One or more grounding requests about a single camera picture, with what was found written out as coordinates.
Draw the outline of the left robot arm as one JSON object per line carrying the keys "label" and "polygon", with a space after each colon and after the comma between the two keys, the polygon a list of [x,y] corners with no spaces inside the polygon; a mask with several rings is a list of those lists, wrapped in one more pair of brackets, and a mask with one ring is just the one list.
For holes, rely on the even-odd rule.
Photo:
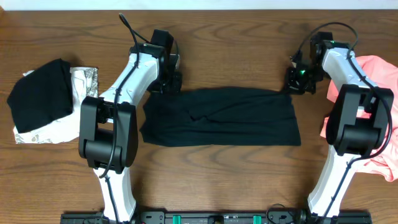
{"label": "left robot arm", "polygon": [[116,81],[99,97],[81,104],[79,155],[96,174],[104,211],[96,223],[131,223],[136,209],[130,167],[138,149],[136,107],[144,93],[178,93],[182,74],[174,37],[156,29],[150,41],[136,43]]}

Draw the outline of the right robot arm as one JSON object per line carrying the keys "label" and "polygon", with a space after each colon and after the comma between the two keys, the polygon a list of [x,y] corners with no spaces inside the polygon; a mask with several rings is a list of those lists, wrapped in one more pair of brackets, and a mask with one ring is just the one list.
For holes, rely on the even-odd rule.
{"label": "right robot arm", "polygon": [[306,40],[310,42],[310,60],[304,62],[302,51],[296,51],[283,90],[314,94],[317,82],[325,76],[338,90],[326,124],[327,161],[308,196],[308,220],[333,223],[358,167],[378,156],[391,139],[394,94],[366,76],[349,43],[335,41],[330,32],[312,32]]}

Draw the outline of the black t-shirt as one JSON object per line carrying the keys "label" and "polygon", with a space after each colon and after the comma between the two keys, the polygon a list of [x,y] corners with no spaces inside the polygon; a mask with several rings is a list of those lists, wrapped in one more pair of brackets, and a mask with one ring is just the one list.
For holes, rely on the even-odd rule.
{"label": "black t-shirt", "polygon": [[153,93],[144,105],[144,142],[167,147],[300,146],[289,95],[226,87]]}

